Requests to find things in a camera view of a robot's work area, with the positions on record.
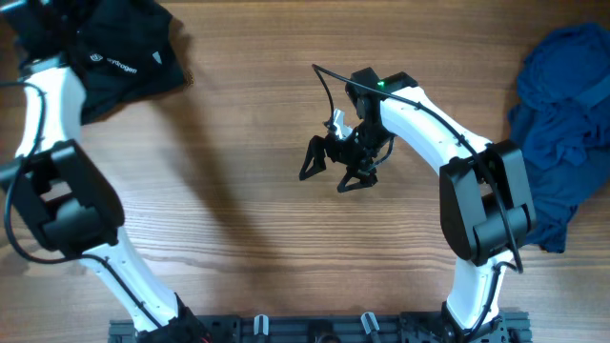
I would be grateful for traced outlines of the black t-shirt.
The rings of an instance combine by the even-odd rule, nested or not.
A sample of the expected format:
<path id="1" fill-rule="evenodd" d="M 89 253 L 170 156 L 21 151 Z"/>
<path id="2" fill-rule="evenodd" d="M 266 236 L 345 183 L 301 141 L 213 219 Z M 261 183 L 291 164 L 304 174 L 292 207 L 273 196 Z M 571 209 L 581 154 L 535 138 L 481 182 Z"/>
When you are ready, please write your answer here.
<path id="1" fill-rule="evenodd" d="M 47 5 L 65 21 L 85 86 L 93 72 L 140 76 L 178 63 L 170 43 L 173 15 L 153 0 L 49 1 Z"/>

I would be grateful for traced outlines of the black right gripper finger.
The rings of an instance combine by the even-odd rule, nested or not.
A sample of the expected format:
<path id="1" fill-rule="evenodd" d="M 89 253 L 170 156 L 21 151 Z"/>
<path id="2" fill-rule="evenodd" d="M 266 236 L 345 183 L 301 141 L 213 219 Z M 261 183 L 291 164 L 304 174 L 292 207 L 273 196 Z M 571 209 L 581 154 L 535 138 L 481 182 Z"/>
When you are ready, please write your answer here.
<path id="1" fill-rule="evenodd" d="M 336 189 L 339 193 L 356 191 L 373 187 L 376 182 L 376 169 L 362 171 L 357 168 L 347 167 L 346 173 Z"/>
<path id="2" fill-rule="evenodd" d="M 304 181 L 326 170 L 325 139 L 315 135 L 309 142 L 306 157 L 299 172 L 299 180 Z"/>

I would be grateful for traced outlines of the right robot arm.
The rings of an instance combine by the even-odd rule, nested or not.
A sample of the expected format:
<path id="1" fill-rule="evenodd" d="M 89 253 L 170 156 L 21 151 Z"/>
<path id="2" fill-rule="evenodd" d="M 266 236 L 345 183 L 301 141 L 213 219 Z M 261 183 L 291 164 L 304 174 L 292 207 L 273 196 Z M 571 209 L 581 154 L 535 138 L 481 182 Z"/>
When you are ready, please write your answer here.
<path id="1" fill-rule="evenodd" d="M 523 272 L 519 250 L 538 224 L 519 146 L 467 130 L 404 71 L 381 78 L 366 68 L 344 83 L 360 122 L 347 126 L 344 111 L 331 107 L 327 133 L 310 140 L 299 179 L 325 171 L 332 161 L 346 168 L 338 192 L 370 188 L 387 159 L 380 150 L 392 151 L 400 138 L 437 174 L 439 222 L 457 257 L 440 313 L 425 314 L 425 322 L 411 324 L 404 335 L 438 342 L 530 341 L 527 314 L 498 307 L 504 275 Z"/>

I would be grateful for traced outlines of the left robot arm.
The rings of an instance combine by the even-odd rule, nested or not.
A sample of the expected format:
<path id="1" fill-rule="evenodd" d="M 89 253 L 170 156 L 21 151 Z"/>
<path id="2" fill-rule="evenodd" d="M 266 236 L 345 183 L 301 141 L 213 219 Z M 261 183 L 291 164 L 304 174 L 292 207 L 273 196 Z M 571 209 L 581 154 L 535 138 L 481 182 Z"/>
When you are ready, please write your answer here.
<path id="1" fill-rule="evenodd" d="M 81 147 L 81 129 L 117 103 L 181 82 L 171 14 L 154 1 L 5 1 L 25 53 L 24 132 L 1 168 L 4 223 L 20 215 L 45 263 L 77 261 L 129 313 L 138 342 L 208 342 L 206 326 L 133 246 L 117 192 Z"/>

